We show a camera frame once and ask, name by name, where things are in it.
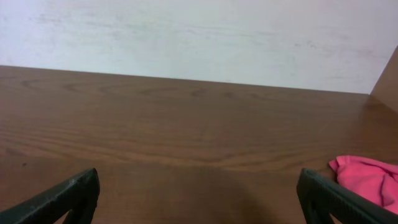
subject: wooden surface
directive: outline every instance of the wooden surface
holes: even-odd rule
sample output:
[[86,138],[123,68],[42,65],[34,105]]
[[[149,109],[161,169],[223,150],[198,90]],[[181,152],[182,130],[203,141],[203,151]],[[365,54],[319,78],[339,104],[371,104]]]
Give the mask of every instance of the wooden surface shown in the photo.
[[304,223],[301,168],[396,136],[368,95],[0,67],[0,209],[95,167],[93,223]]
[[398,47],[374,86],[372,96],[398,113]]

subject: pink cloth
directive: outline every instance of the pink cloth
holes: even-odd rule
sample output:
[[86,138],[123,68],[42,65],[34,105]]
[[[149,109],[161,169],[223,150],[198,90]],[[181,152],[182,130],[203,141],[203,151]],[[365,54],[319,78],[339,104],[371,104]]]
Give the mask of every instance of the pink cloth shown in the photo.
[[359,156],[329,162],[340,185],[398,214],[398,166]]

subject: wooden panel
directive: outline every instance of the wooden panel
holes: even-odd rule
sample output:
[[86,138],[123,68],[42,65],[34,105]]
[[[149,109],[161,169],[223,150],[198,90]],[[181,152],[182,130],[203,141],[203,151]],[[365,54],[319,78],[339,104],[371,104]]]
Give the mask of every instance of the wooden panel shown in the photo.
[[372,96],[398,112],[398,47],[373,88]]
[[397,134],[368,95],[0,67],[0,209],[96,167],[94,223],[304,223],[302,167]]

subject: wooden table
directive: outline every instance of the wooden table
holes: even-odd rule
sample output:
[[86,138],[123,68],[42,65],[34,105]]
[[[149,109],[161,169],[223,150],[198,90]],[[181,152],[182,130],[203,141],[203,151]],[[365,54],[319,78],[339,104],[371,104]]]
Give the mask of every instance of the wooden table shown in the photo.
[[398,163],[368,95],[0,67],[0,209],[95,167],[93,223],[305,223],[303,167]]

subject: brown table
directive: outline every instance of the brown table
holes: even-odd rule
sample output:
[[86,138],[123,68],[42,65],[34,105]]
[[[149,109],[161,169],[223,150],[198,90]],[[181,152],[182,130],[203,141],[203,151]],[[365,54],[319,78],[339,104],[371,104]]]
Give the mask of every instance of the brown table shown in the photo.
[[89,167],[93,223],[304,223],[303,167],[398,164],[368,95],[0,67],[0,209]]

